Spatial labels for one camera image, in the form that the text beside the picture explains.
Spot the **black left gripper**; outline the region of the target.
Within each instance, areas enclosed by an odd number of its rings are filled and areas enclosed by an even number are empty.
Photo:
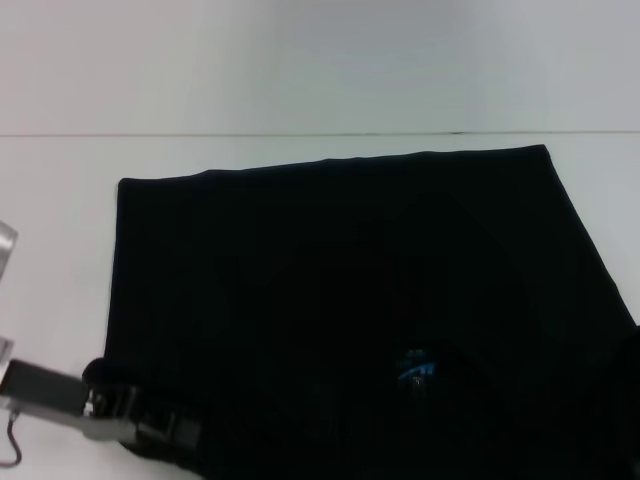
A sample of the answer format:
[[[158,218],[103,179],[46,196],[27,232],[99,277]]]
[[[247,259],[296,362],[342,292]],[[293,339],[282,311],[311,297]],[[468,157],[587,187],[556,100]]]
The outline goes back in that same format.
[[[138,391],[86,383],[21,360],[11,360],[0,380],[0,408],[73,428],[96,441],[151,442],[196,450],[201,419],[185,405],[143,397]]]

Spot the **black shirt with FREE print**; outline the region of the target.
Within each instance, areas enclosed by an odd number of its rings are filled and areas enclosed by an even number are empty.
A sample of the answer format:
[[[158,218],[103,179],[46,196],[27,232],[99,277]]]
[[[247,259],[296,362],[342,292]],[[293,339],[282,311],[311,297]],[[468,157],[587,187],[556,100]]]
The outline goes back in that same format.
[[[84,378],[206,480],[640,480],[640,327],[546,147],[119,182]]]

